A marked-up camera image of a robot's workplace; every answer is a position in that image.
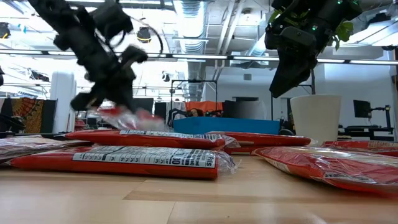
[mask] white bucket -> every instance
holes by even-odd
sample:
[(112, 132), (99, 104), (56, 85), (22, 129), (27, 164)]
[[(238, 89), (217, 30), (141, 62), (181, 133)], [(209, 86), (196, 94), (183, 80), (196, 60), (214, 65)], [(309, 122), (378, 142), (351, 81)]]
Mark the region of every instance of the white bucket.
[(336, 141), (341, 96), (308, 95), (290, 100), (296, 135), (318, 141)]

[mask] blue box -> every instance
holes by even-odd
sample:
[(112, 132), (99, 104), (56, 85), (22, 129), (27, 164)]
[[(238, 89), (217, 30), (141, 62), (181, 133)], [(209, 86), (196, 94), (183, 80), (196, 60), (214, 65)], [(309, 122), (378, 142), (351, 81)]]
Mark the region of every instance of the blue box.
[(279, 121), (192, 117), (175, 120), (174, 131), (185, 134), (205, 134), (210, 131), (278, 134)]

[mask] ceiling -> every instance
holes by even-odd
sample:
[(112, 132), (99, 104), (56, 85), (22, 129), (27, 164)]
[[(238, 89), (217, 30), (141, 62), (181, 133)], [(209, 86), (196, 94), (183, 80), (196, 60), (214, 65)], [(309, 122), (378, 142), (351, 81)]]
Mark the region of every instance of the ceiling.
[[(87, 11), (95, 10), (101, 1), (97, 0), (69, 0), (74, 4), (85, 6)], [(223, 15), (227, 13), (228, 6), (232, 0), (215, 0), (206, 2), (205, 11), (205, 37), (203, 41), (205, 44), (204, 54), (215, 54), (218, 48), (221, 31), (223, 29)], [(245, 52), (250, 49), (264, 33), (265, 21), (272, 13), (270, 3), (272, 0), (243, 0), (242, 8), (245, 13), (233, 12), (231, 20), (238, 17), (237, 26), (233, 32), (228, 48), (227, 54), (232, 52)], [(181, 27), (179, 23), (180, 18), (174, 11), (171, 0), (156, 1), (156, 0), (121, 0), (124, 7), (124, 12), (137, 19), (145, 17), (145, 23), (150, 24), (161, 36), (161, 41), (164, 43), (164, 52), (168, 53), (183, 53), (182, 45), (184, 38), (182, 38), (181, 30), (192, 29), (192, 27)], [(360, 19), (356, 19), (355, 32), (363, 29), (366, 21), (378, 9), (385, 7), (391, 14), (394, 14), (396, 7), (390, 7), (392, 0), (362, 0), (361, 5), (364, 10), (377, 8), (372, 13), (367, 13)], [(0, 49), (30, 49), (30, 50), (59, 50), (54, 46), (53, 40), (56, 32), (40, 17), (35, 16), (34, 9), (26, 0), (0, 0), (0, 22), (8, 22), (11, 30), (11, 37), (8, 39), (0, 39)], [(134, 30), (139, 30), (142, 24), (133, 21)], [(120, 36), (115, 37), (115, 42), (119, 40)], [(123, 51), (128, 45), (133, 44), (146, 52), (156, 53), (160, 50), (159, 40), (152, 38), (151, 43), (142, 44), (133, 32), (126, 36), (124, 42), (116, 49), (116, 51)], [(335, 52), (333, 48), (328, 48), (324, 56), (328, 58), (379, 58), (380, 55), (372, 55), (375, 51), (369, 49), (360, 50), (357, 47), (357, 42), (350, 42), (349, 45)], [(276, 55), (275, 51), (267, 51), (269, 55)], [(72, 69), (78, 74), (78, 86), (90, 86), (84, 80), (84, 69), (75, 63), (75, 59), (71, 60), (54, 60), (53, 58), (40, 57), (10, 57), (8, 55), (0, 55), (1, 66), (7, 67), (6, 70), (11, 71), (13, 67), (25, 67), (37, 70), (51, 77), (54, 70)], [(206, 65), (212, 65), (212, 62), (207, 62)], [(137, 73), (137, 86), (170, 86), (170, 83), (162, 81), (162, 74), (164, 71), (175, 74), (175, 78), (187, 78), (187, 68), (185, 63), (167, 63), (167, 62), (147, 62), (145, 65), (135, 65), (134, 69)]]

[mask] white wall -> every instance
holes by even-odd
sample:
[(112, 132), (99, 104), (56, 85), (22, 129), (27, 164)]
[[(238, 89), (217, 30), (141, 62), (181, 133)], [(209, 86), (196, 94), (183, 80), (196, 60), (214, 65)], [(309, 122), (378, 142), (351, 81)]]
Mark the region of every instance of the white wall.
[[(388, 52), (378, 60), (388, 60)], [(213, 67), (206, 68), (207, 79), (213, 76)], [(235, 96), (258, 97), (267, 106), (267, 119), (271, 119), (271, 94), (269, 86), (276, 70), (224, 68), (218, 82), (219, 101), (232, 100)], [(251, 81), (244, 81), (243, 74), (252, 74)], [(366, 100), (371, 106), (383, 107), (391, 105), (391, 123), (394, 127), (394, 95), (391, 83), (391, 67), (382, 65), (336, 65), (324, 64), (315, 68), (317, 94), (334, 94), (342, 96), (340, 124), (370, 125), (363, 118), (354, 117), (353, 100)], [(283, 98), (307, 95), (301, 87), (293, 88), (278, 99), (274, 99), (274, 119), (286, 114), (281, 101)], [(206, 100), (215, 100), (215, 93), (206, 88), (203, 96)], [(383, 111), (373, 112), (372, 124), (386, 126), (386, 116)]]

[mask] table surface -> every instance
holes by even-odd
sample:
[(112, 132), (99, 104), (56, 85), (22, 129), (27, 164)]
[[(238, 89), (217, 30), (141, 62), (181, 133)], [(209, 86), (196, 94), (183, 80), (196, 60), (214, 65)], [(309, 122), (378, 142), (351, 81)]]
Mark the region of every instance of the table surface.
[(1, 224), (398, 223), (398, 201), (285, 174), (254, 156), (218, 180), (0, 170)]

